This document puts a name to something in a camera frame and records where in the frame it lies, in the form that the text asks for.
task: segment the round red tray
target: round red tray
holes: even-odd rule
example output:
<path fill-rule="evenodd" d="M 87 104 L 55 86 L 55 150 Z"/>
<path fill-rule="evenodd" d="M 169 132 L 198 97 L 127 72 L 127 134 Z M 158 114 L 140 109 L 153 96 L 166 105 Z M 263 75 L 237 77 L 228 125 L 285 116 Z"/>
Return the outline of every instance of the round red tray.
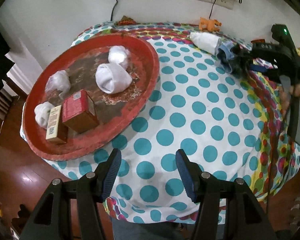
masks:
<path fill-rule="evenodd" d="M 99 64 L 108 63 L 109 47 L 114 45 L 122 45 L 131 52 L 127 71 L 133 82 L 125 91 L 107 95 L 98 88 L 95 72 Z M 36 123 L 34 108 L 45 101 L 55 106 L 62 104 L 60 91 L 44 92 L 48 78 L 58 70 L 66 70 L 69 75 L 71 89 L 67 96 L 80 89 L 88 92 L 95 103 L 100 125 L 82 134 L 69 129 L 67 143 L 55 145 L 46 141 L 46 130 Z M 71 47 L 47 66 L 27 98 L 23 129 L 30 148 L 44 159 L 64 161 L 102 147 L 138 115 L 156 85 L 158 74 L 158 55 L 151 44 L 126 33 L 96 36 Z"/>

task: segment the plastic bag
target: plastic bag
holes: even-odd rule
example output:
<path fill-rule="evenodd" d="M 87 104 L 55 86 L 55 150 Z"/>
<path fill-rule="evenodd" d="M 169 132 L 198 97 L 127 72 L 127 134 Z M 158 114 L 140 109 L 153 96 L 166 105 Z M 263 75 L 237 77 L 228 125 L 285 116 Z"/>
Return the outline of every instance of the plastic bag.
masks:
<path fill-rule="evenodd" d="M 112 46 L 109 50 L 108 61 L 109 63 L 119 64 L 124 69 L 127 69 L 129 55 L 130 51 L 124 46 Z"/>
<path fill-rule="evenodd" d="M 35 121 L 44 129 L 47 129 L 50 110 L 52 108 L 54 108 L 53 104 L 44 102 L 37 105 L 34 109 Z"/>
<path fill-rule="evenodd" d="M 44 91 L 49 92 L 51 90 L 57 89 L 59 91 L 62 91 L 59 97 L 63 98 L 64 95 L 70 90 L 70 88 L 71 84 L 67 72 L 65 70 L 60 70 L 49 77 Z"/>

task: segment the polka dot bedspread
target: polka dot bedspread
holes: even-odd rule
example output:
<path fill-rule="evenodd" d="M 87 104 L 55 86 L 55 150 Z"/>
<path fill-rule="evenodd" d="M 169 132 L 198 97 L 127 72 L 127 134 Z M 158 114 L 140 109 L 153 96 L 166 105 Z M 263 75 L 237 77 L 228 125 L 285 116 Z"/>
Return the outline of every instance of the polka dot bedspread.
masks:
<path fill-rule="evenodd" d="M 160 74 L 146 105 L 110 143 L 84 157 L 62 162 L 45 160 L 71 179 L 78 179 L 107 160 L 113 148 L 122 163 L 106 212 L 134 223 L 194 223 L 199 205 L 187 197 L 175 161 L 182 148 L 202 171 L 218 179 L 243 178 L 259 201 L 267 195 L 268 168 L 274 155 L 276 193 L 298 171 L 300 147 L 285 131 L 278 150 L 272 145 L 281 126 L 277 85 L 260 73 L 244 80 L 216 66 L 216 58 L 189 40 L 197 25 L 149 23 L 115 26 L 105 22 L 85 30 L 72 46 L 93 35 L 127 31 L 147 40 L 157 51 Z M 218 33 L 251 49 L 250 43 Z M 270 66 L 257 59 L 255 64 Z M 22 126 L 20 135 L 25 139 Z M 225 222 L 220 201 L 219 223 Z"/>

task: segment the barcode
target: barcode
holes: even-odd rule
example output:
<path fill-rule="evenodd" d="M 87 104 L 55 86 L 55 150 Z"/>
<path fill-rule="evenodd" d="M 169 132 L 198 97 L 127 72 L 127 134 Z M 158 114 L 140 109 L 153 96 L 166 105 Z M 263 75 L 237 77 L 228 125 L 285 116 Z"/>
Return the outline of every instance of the barcode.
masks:
<path fill-rule="evenodd" d="M 54 131 L 54 127 L 50 127 L 49 128 L 49 134 L 53 134 L 53 131 Z"/>

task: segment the white wall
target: white wall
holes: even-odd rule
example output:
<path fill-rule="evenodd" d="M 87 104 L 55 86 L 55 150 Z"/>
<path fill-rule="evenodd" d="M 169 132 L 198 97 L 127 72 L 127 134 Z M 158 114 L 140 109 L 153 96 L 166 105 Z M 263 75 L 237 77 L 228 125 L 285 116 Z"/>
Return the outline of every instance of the white wall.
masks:
<path fill-rule="evenodd" d="M 6 0 L 0 8 L 0 30 L 11 47 L 18 39 L 44 69 L 89 26 L 110 20 L 115 0 Z M 114 20 L 127 15 L 139 22 L 198 23 L 210 3 L 197 0 L 119 0 Z M 245 40 L 271 37 L 274 23 L 285 23 L 300 47 L 300 16 L 283 0 L 243 0 L 234 10 L 215 5 L 212 18 L 224 33 Z"/>

